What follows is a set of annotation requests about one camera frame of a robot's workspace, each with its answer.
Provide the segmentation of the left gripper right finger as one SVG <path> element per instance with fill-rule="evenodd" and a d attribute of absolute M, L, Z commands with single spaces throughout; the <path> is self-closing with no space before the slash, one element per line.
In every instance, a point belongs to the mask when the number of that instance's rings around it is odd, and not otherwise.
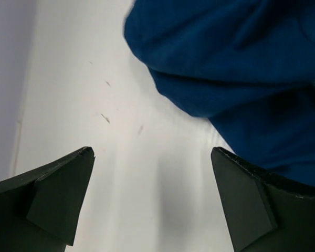
<path fill-rule="evenodd" d="M 315 187 L 222 147 L 211 160 L 234 251 L 315 251 Z"/>

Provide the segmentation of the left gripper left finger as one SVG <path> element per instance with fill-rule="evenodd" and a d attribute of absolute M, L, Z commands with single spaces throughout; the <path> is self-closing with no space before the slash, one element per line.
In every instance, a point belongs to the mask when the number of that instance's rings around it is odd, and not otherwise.
<path fill-rule="evenodd" d="M 0 182 L 0 252 L 65 251 L 95 162 L 91 147 Z"/>

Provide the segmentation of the blue t shirt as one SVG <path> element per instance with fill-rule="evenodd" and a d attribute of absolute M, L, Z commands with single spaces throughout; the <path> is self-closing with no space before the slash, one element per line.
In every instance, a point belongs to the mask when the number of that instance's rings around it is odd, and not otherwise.
<path fill-rule="evenodd" d="M 315 186 L 315 1 L 135 1 L 124 38 L 237 155 Z"/>

